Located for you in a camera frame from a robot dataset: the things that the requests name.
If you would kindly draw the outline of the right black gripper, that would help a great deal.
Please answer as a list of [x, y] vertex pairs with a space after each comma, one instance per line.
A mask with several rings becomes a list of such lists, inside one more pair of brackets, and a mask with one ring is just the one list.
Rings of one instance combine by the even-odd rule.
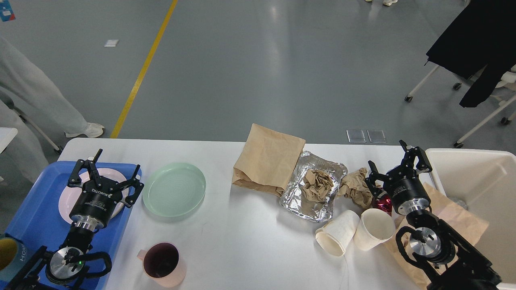
[[[388, 194], [393, 204], [393, 209], [398, 215], [408, 215], [416, 210], [427, 209], [431, 205], [431, 199], [420, 182], [421, 173], [433, 171], [425, 150], [419, 146], [413, 147], [405, 141], [399, 141], [405, 154], [400, 168], [394, 168], [386, 174], [379, 173], [376, 164], [369, 160], [371, 172], [365, 178], [365, 183], [375, 198], [382, 198]], [[384, 182], [384, 189], [378, 187], [377, 181]]]

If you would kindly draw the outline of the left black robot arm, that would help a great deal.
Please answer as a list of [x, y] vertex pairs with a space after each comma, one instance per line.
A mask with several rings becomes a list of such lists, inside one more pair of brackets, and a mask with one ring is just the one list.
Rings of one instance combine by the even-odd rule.
[[1, 288], [95, 290], [112, 269], [140, 165], [56, 162], [41, 173], [1, 236]]

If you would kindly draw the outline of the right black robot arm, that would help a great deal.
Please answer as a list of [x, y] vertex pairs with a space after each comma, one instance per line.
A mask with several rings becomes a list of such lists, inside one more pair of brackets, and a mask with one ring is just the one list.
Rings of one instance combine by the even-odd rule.
[[400, 165], [386, 174], [371, 169], [365, 183], [374, 197], [388, 196], [395, 213], [407, 226], [395, 235], [403, 259], [421, 269], [429, 279], [428, 290], [496, 290], [501, 277], [492, 263], [443, 219], [431, 212], [431, 199], [419, 174], [432, 171], [420, 147], [399, 141], [405, 154]]

